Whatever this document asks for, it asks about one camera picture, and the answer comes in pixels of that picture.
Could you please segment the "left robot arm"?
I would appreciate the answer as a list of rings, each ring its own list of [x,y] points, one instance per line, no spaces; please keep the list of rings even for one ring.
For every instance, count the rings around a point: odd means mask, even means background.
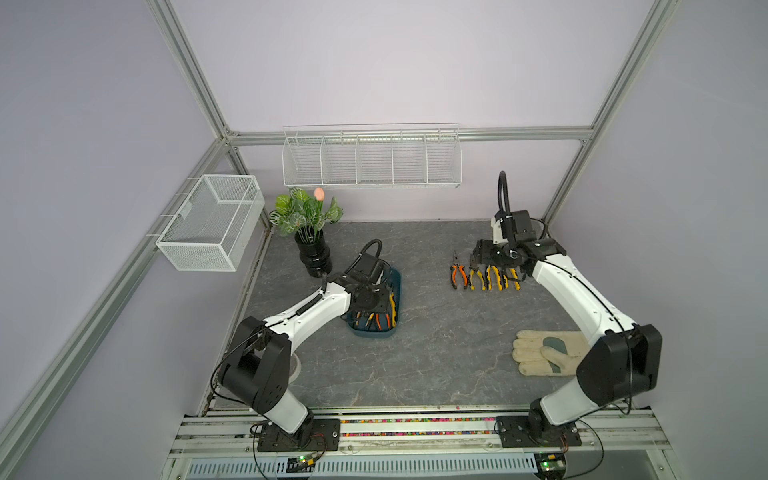
[[[288,309],[264,320],[247,317],[238,325],[215,381],[235,400],[265,417],[283,433],[307,434],[313,413],[289,390],[290,360],[298,347],[330,321],[392,327],[397,310],[398,271],[385,260],[360,253],[342,272]]]

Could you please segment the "grey orange Greener pliers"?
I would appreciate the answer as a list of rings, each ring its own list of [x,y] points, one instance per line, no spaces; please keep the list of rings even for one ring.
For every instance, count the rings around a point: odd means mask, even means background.
[[[451,286],[454,290],[462,288],[466,290],[469,287],[468,275],[464,269],[464,265],[460,263],[458,252],[454,251],[452,256],[452,264],[450,267]]]

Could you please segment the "orange black pliers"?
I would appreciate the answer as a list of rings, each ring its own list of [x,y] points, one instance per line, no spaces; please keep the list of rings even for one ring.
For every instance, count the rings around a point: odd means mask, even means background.
[[[367,331],[377,331],[377,332],[386,331],[386,328],[382,326],[381,318],[378,313],[369,314],[365,324],[365,328]]]

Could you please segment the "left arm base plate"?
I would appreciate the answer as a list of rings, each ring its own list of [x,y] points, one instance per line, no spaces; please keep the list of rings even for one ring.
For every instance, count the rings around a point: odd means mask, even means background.
[[[338,419],[313,418],[295,433],[288,433],[269,421],[256,442],[258,452],[337,451],[341,438]]]

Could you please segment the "yellow black pliers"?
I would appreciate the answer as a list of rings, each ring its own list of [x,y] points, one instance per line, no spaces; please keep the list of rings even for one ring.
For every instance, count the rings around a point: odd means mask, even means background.
[[[505,271],[505,276],[508,279],[508,283],[509,283],[510,287],[514,288],[516,291],[520,291],[521,290],[521,284],[520,284],[519,277],[518,277],[518,274],[517,274],[517,271],[516,271],[515,268],[508,268]]]
[[[486,289],[485,277],[478,265],[471,264],[469,266],[469,286],[471,290],[484,291]]]
[[[503,291],[506,288],[506,278],[498,267],[488,265],[486,267],[486,284],[488,290]]]

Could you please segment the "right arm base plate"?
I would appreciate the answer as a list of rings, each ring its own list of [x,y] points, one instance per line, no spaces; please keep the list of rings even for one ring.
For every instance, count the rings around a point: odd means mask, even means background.
[[[493,431],[503,448],[560,448],[582,445],[574,423],[551,425],[545,417],[521,415],[498,416]]]

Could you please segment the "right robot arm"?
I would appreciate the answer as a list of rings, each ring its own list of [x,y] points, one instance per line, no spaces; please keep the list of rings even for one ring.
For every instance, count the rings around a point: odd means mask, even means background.
[[[568,425],[656,387],[662,349],[658,329],[637,324],[612,305],[557,241],[537,236],[526,210],[499,210],[491,226],[493,238],[478,241],[473,250],[476,261],[504,271],[519,269],[546,288],[589,347],[576,365],[574,379],[531,403],[531,429]]]

